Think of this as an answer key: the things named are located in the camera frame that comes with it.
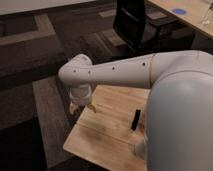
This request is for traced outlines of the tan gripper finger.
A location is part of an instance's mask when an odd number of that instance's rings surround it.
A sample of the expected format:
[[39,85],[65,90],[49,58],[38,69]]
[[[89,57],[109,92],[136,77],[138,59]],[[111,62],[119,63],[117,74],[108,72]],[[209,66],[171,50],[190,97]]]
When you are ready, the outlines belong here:
[[76,109],[77,109],[77,105],[71,102],[69,105],[69,113],[73,115]]
[[88,104],[87,105],[87,107],[90,109],[90,110],[92,110],[94,113],[96,113],[96,108],[95,108],[95,106],[93,105],[93,104]]

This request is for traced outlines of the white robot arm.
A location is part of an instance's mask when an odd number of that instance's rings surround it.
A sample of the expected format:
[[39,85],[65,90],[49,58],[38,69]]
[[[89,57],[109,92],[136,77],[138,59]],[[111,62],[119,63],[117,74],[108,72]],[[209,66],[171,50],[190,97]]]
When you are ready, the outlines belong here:
[[200,50],[151,53],[102,64],[78,54],[58,71],[76,105],[94,85],[150,91],[144,138],[135,153],[147,171],[213,171],[213,55]]

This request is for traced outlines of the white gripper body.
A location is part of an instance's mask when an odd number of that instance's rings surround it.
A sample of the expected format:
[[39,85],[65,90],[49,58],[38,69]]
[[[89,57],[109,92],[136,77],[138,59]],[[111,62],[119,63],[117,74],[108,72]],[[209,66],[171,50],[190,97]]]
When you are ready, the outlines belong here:
[[92,101],[92,89],[89,84],[71,87],[69,92],[70,100],[79,106],[86,106]]

